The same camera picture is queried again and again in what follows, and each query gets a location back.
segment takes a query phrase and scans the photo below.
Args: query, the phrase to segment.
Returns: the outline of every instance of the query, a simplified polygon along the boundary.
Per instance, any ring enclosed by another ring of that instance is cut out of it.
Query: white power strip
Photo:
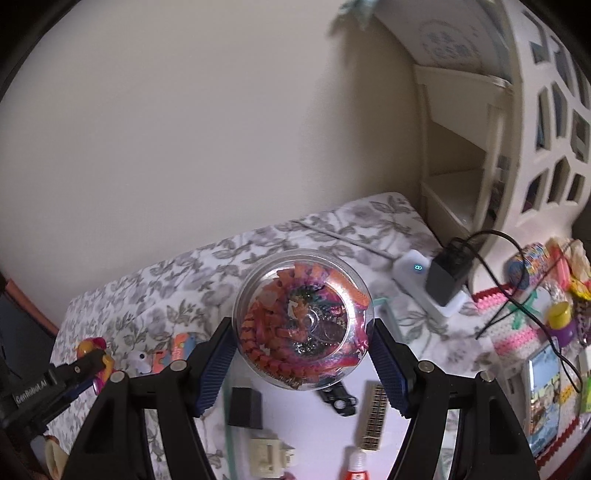
[[[426,258],[417,250],[411,250],[394,262],[393,278],[414,298],[433,319],[442,321],[459,312],[468,300],[464,290],[460,290],[447,305],[441,306],[425,290],[431,258]]]

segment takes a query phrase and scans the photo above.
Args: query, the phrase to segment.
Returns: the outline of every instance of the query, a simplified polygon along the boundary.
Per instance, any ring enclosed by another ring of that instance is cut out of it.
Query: charger
[[[452,240],[431,261],[425,290],[439,305],[445,306],[466,282],[474,254]]]

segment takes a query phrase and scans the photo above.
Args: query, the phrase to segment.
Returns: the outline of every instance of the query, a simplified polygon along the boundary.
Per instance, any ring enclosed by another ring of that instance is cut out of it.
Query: yellow cap
[[[561,301],[548,309],[548,324],[554,330],[560,330],[570,323],[570,305],[567,301]]]

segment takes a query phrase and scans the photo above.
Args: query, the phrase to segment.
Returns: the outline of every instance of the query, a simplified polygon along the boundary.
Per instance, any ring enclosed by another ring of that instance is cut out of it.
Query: gray leaf pattern
[[[395,258],[411,248],[425,255],[432,255],[440,248],[408,200],[398,193],[356,200],[301,220],[386,251]],[[391,260],[295,222],[268,226],[196,248],[79,296],[70,303],[51,361],[56,365],[74,361],[76,345],[93,336],[106,339],[117,368],[124,368],[133,349],[148,354],[170,349],[172,339],[179,333],[193,332],[199,339],[206,340],[221,319],[232,314],[236,293],[249,269],[261,258],[294,248],[323,250],[348,262],[365,280],[374,299],[387,297],[393,317],[419,358],[434,360],[435,351],[445,350],[445,344],[451,342],[458,348],[453,358],[443,358],[439,362],[443,369],[451,365],[457,373],[465,367],[463,373],[473,376],[471,367],[492,361],[491,356],[486,360],[484,356],[476,359],[487,351],[486,348],[479,348],[472,358],[466,353],[467,344],[462,343],[465,327],[472,332],[480,324],[480,319],[472,316],[471,307],[464,307],[465,313],[459,316],[454,327],[449,327],[451,323],[440,324],[429,318],[392,281]],[[225,440],[220,444],[215,435],[223,431],[225,425],[221,397],[219,395],[214,407],[195,423],[207,458],[217,478],[223,480],[229,478],[230,473]],[[67,452],[95,398],[92,389],[83,392],[68,410],[51,422],[50,433],[60,440]],[[170,474],[156,412],[147,413],[146,424],[152,464],[156,466],[155,477],[168,480]]]

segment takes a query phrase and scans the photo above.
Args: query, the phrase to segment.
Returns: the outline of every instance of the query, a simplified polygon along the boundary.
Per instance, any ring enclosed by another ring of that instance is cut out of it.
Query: clear plastic container
[[[347,263],[316,250],[261,260],[234,305],[238,349],[278,387],[315,390],[340,381],[368,349],[369,291]]]

